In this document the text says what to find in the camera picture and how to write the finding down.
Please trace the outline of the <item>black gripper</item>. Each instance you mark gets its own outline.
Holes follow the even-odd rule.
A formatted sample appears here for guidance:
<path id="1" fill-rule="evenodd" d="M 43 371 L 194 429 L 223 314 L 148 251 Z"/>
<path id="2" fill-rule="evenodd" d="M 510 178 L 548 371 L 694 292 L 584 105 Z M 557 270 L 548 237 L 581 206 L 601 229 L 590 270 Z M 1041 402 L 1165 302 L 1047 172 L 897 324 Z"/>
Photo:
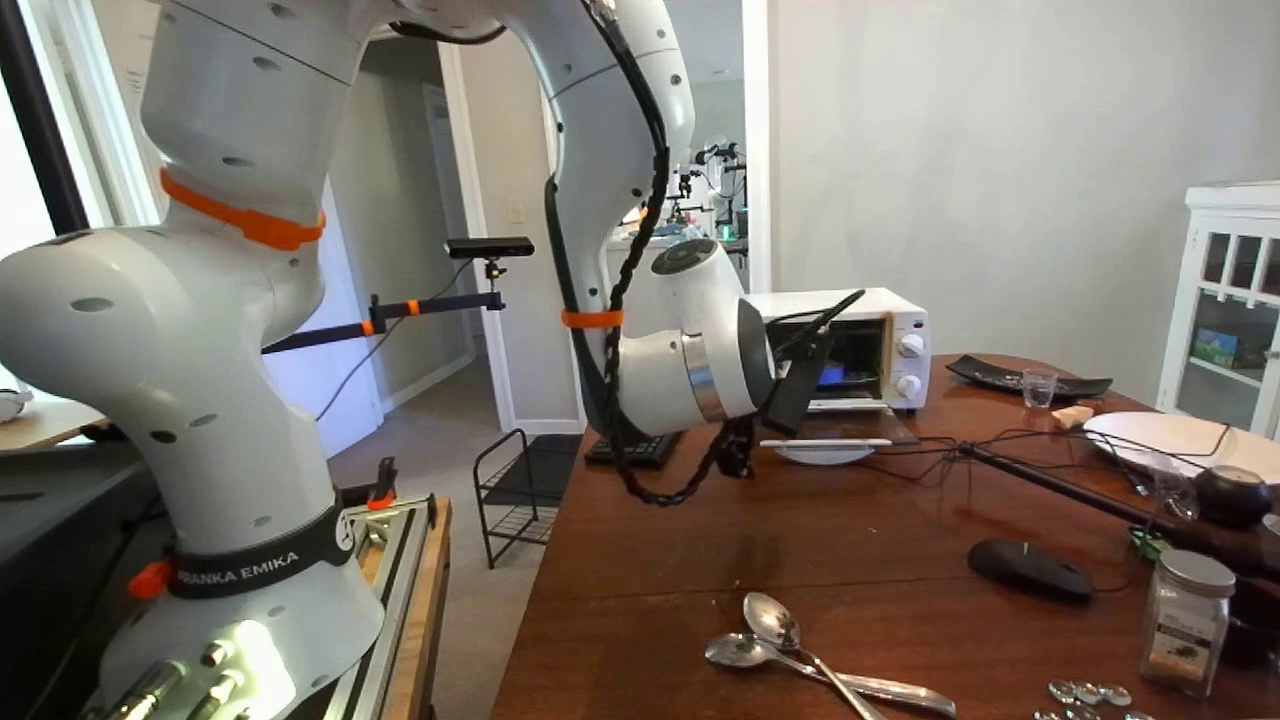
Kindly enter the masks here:
<path id="1" fill-rule="evenodd" d="M 856 302 L 861 302 L 861 292 L 838 297 L 810 324 L 804 324 L 790 342 L 781 345 L 782 371 L 772 386 L 769 405 L 763 405 L 769 429 L 794 433 L 804 425 L 806 402 L 810 402 L 821 371 L 825 371 L 825 360 L 830 354 L 827 329 Z"/>

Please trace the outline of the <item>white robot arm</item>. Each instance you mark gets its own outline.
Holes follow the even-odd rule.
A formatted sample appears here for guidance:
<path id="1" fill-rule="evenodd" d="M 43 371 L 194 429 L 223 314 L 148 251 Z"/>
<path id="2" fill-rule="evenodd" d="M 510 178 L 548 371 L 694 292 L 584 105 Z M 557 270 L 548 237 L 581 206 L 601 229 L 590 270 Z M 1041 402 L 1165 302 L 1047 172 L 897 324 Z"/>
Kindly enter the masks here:
<path id="1" fill-rule="evenodd" d="M 263 354 L 319 306 L 319 185 L 387 24 L 516 38 L 557 121 L 542 219 L 608 440 L 804 415 L 712 240 L 653 243 L 694 110 L 662 0 L 165 0 L 144 128 L 168 213 L 0 259 L 0 360 L 103 413 L 158 483 L 168 588 L 103 648 L 90 717 L 289 720 L 375 644 L 319 438 Z"/>

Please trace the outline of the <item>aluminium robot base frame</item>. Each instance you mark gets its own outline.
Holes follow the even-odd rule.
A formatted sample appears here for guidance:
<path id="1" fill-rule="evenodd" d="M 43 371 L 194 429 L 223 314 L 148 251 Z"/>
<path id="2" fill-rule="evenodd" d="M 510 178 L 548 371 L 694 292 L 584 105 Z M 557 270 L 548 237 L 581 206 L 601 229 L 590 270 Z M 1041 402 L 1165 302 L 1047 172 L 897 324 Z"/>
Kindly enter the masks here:
<path id="1" fill-rule="evenodd" d="M 430 720 L 451 504 L 429 496 L 359 510 L 354 559 L 384 608 L 384 625 L 359 665 L 330 685 L 319 720 Z"/>

